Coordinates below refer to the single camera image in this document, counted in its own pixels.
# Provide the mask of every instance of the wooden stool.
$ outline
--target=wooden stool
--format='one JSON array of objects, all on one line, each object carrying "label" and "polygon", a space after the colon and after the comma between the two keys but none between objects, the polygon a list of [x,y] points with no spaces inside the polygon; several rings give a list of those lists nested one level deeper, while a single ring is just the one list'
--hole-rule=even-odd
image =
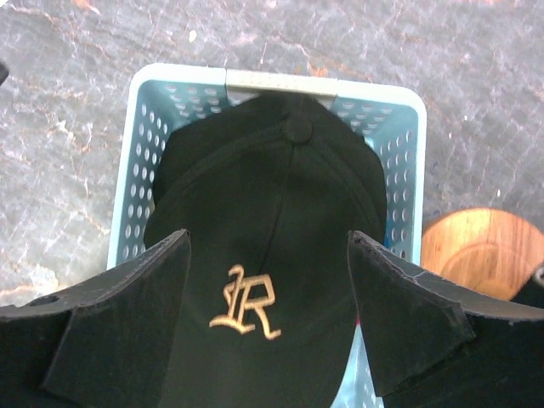
[{"label": "wooden stool", "polygon": [[544,235],[510,212],[474,208],[432,222],[422,267],[457,285],[512,299],[544,260]]}]

